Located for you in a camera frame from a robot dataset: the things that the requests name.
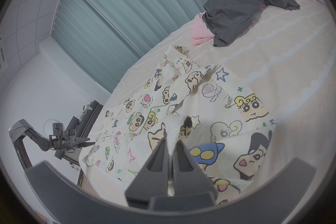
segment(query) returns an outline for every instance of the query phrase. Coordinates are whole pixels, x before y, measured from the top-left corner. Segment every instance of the teal curtain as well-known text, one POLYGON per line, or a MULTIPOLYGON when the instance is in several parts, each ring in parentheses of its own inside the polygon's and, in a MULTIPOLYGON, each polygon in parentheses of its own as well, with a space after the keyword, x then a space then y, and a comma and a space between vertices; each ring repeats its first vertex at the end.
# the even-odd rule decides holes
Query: teal curtain
POLYGON ((112 92, 141 56, 204 11, 207 0, 61 0, 53 38, 112 92))

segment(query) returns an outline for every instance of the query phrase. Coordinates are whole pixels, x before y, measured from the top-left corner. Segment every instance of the robotic arm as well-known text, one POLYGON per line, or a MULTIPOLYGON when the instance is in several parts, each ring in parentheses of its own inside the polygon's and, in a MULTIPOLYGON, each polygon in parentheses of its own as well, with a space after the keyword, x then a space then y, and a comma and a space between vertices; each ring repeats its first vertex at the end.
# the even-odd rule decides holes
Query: robotic arm
POLYGON ((9 129, 9 136, 24 170, 32 166, 23 144, 23 138, 26 136, 32 139, 43 151, 51 149, 69 152, 75 147, 82 148, 94 145, 94 142, 87 142, 90 138, 76 137, 74 129, 63 131, 62 123, 53 123, 52 130, 53 135, 49 135, 48 139, 36 132, 24 119, 19 120, 9 129))

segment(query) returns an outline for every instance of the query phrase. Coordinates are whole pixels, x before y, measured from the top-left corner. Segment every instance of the pink star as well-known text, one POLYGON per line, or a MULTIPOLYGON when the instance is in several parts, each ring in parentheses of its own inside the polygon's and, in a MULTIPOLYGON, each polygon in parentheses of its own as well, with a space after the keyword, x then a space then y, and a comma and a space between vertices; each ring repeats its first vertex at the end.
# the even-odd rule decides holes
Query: pink star
POLYGON ((131 151, 131 149, 128 150, 127 156, 129 156, 129 157, 128 157, 128 161, 129 161, 129 163, 131 163, 131 161, 135 160, 134 156, 132 156, 132 151, 131 151))

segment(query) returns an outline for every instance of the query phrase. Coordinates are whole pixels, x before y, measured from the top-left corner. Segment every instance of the bed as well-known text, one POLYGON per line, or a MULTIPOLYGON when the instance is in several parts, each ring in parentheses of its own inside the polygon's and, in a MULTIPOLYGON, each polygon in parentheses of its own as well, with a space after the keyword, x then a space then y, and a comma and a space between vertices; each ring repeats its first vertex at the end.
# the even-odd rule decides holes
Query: bed
MULTIPOLYGON (((267 6, 259 9, 252 26, 230 46, 213 47, 213 40, 194 46, 190 42, 188 22, 171 33, 125 73, 104 105, 89 138, 95 141, 104 124, 106 108, 126 100, 143 87, 155 72, 169 45, 187 47, 187 57, 200 66, 225 63, 258 96, 262 96, 270 114, 278 120, 267 157, 243 191, 246 195, 275 176, 292 158, 299 157, 318 166, 308 197, 322 180, 331 161, 336 118, 336 31, 334 21, 317 0, 296 0, 300 10, 287 11, 267 6)), ((84 148, 79 160, 88 154, 84 148)), ((95 192, 104 200, 127 206, 124 189, 111 184, 100 169, 82 170, 95 192)))

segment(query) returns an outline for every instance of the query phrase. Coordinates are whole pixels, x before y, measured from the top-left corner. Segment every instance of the dark gray garment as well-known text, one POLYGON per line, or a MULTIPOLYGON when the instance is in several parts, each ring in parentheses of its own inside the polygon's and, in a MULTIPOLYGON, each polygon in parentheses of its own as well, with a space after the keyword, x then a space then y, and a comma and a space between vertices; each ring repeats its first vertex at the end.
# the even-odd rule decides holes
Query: dark gray garment
POLYGON ((250 24, 254 12, 262 4, 288 10, 300 9, 295 0, 208 0, 202 16, 215 35, 214 47, 230 45, 250 24))

